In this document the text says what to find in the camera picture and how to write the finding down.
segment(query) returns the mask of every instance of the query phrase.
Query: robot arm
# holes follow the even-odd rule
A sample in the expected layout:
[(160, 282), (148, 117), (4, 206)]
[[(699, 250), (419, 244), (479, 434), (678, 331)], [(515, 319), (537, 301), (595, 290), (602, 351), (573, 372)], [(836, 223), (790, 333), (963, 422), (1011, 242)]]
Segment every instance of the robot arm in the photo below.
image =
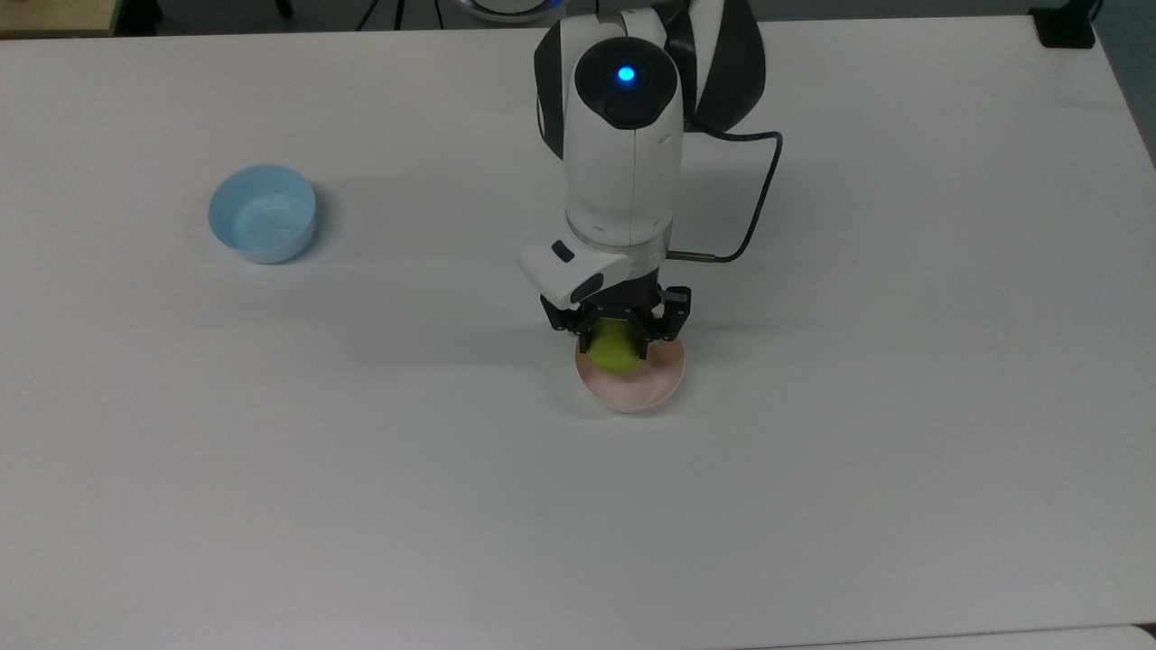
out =
[[(672, 0), (566, 19), (534, 53), (542, 139), (565, 204), (518, 250), (550, 324), (579, 337), (627, 320), (639, 357), (673, 340), (690, 289), (658, 283), (688, 123), (727, 130), (762, 95), (762, 38), (747, 0)], [(655, 309), (662, 305), (662, 313)]]

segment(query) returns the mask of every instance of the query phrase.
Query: tennis ball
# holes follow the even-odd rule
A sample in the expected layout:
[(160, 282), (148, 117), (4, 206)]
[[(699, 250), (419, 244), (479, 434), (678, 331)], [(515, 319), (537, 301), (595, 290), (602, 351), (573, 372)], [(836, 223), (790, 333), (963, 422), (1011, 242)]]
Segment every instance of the tennis ball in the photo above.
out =
[(608, 372), (625, 372), (638, 365), (635, 331), (625, 320), (603, 318), (590, 332), (590, 362)]

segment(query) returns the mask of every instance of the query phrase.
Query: floor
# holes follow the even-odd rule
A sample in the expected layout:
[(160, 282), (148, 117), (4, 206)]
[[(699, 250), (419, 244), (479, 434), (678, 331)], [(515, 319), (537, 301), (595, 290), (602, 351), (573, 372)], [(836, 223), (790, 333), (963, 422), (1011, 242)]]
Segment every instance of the floor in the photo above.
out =
[[(399, 1), (403, 10), (398, 10)], [(292, 0), (294, 16), (282, 20), (274, 0), (160, 0), (161, 36), (486, 28), (459, 7), (460, 0)], [(1061, 0), (750, 0), (764, 21), (976, 16), (1023, 14), (1059, 6)], [(600, 0), (601, 10), (646, 7), (651, 0)], [(565, 12), (591, 13), (595, 0), (571, 0)], [(1105, 0), (1096, 20), (1117, 79), (1140, 133), (1156, 160), (1156, 0)]]

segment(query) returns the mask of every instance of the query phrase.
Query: table surface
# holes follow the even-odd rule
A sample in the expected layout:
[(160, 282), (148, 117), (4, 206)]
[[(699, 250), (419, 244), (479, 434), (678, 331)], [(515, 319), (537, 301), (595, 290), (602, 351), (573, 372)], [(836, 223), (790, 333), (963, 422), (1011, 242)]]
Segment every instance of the table surface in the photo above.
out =
[[(617, 416), (513, 263), (541, 31), (0, 43), (0, 643), (705, 649), (1156, 620), (1156, 172), (1028, 17), (768, 23), (786, 149)], [(674, 245), (770, 145), (688, 138)], [(316, 245), (247, 264), (277, 162)]]
[(112, 36), (120, 0), (0, 0), (0, 38)]
[(845, 650), (1156, 650), (1156, 640), (1136, 627), (983, 634), (854, 643)]

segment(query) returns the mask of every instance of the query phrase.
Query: pink bowl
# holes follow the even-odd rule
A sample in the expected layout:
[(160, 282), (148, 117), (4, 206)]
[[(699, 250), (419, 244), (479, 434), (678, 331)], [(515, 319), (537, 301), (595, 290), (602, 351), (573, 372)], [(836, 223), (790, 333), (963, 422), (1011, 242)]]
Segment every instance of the pink bowl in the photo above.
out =
[(618, 413), (638, 413), (653, 408), (674, 393), (682, 382), (687, 357), (682, 341), (659, 341), (651, 346), (646, 359), (625, 372), (602, 370), (575, 349), (578, 376), (594, 399)]

